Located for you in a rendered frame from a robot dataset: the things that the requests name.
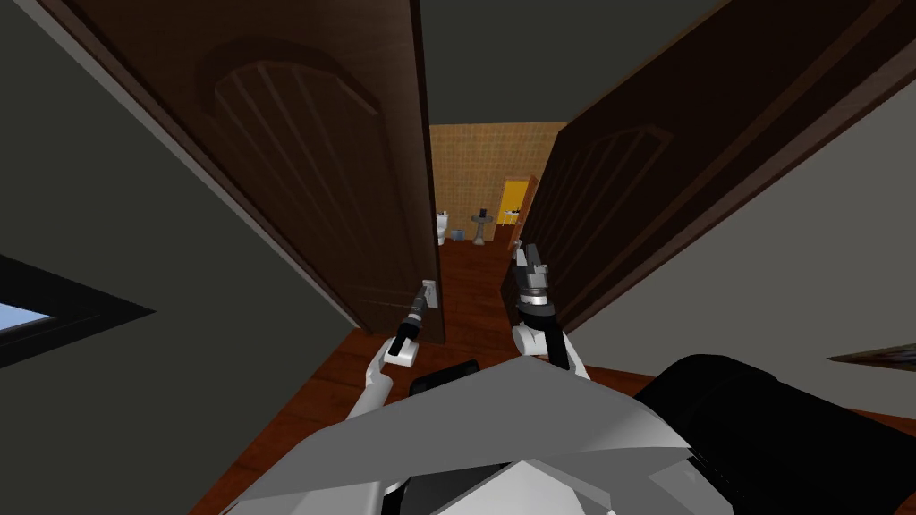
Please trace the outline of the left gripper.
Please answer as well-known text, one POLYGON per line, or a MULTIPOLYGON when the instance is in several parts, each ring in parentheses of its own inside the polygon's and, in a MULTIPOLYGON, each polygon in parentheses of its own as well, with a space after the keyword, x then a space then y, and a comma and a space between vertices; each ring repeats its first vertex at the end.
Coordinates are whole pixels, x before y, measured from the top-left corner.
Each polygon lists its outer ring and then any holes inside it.
POLYGON ((437 284, 433 280, 423 280, 411 305, 411 315, 423 316, 429 308, 438 308, 437 284))

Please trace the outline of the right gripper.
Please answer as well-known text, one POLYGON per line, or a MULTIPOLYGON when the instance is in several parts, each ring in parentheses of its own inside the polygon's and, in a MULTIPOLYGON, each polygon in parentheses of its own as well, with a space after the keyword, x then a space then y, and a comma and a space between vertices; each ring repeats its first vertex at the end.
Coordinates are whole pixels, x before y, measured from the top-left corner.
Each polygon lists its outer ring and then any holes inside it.
POLYGON ((527 258, 521 242, 514 244, 513 275, 520 291, 545 290, 548 267, 542 264, 536 245, 527 246, 527 258))

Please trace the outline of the yellow door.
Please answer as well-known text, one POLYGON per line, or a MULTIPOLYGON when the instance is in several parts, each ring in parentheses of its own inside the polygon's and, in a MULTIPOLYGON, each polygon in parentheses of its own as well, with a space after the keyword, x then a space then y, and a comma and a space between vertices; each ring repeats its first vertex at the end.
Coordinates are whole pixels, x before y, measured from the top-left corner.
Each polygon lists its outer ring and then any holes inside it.
POLYGON ((516 178, 505 181, 499 208, 497 209, 497 223, 499 225, 514 225, 518 223, 529 188, 530 178, 516 178))

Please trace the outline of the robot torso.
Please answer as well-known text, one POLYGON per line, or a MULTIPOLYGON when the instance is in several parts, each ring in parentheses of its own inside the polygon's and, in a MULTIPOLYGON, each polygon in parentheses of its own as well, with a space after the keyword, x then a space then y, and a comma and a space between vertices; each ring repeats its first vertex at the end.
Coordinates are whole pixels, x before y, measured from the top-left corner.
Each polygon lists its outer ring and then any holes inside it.
POLYGON ((688 444, 640 402, 522 356, 323 428, 222 515, 701 515, 688 444))

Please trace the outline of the dark brown door leaf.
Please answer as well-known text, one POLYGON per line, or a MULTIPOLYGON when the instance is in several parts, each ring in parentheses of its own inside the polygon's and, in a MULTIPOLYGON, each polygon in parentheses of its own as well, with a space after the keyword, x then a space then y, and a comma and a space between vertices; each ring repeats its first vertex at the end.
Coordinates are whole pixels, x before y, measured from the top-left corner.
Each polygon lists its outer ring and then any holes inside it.
POLYGON ((37 0, 343 314, 440 277, 420 0, 37 0))
POLYGON ((916 0, 721 0, 559 133, 521 238, 567 332, 916 79, 916 0))

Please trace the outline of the black framed window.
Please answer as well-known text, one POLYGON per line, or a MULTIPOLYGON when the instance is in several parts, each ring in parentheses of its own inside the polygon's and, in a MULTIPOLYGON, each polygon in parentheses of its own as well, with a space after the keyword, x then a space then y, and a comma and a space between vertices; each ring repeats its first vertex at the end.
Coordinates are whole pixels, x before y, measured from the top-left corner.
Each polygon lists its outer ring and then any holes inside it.
POLYGON ((155 312, 2 254, 0 304, 40 315, 0 330, 0 369, 155 312))

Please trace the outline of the picture on wall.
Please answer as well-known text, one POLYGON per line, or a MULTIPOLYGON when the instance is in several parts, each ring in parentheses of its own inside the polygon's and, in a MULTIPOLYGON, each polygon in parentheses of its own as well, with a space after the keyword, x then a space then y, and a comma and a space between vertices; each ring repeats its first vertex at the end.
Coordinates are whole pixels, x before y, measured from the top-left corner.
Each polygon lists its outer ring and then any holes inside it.
POLYGON ((834 362, 916 371, 916 343, 831 357, 834 362))

